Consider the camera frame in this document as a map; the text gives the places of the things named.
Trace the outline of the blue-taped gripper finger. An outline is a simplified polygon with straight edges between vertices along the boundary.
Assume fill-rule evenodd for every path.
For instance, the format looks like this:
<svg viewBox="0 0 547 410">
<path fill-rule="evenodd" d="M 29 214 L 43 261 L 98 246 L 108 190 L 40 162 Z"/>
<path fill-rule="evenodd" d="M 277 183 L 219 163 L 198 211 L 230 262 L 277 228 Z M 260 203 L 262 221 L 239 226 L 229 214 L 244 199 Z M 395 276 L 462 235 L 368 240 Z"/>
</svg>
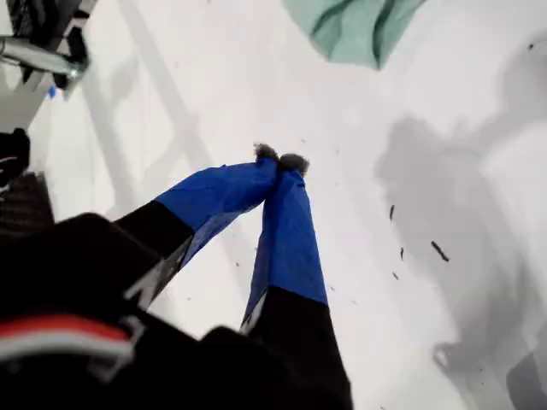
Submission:
<svg viewBox="0 0 547 410">
<path fill-rule="evenodd" d="M 144 287 L 146 308 L 213 237 L 265 200 L 277 179 L 279 156 L 263 143 L 255 156 L 253 162 L 193 173 L 115 222 L 160 256 L 159 272 Z"/>
<path fill-rule="evenodd" d="M 262 210 L 244 329 L 306 380 L 348 394 L 305 187 L 308 167 L 300 155 L 279 159 Z"/>
</svg>

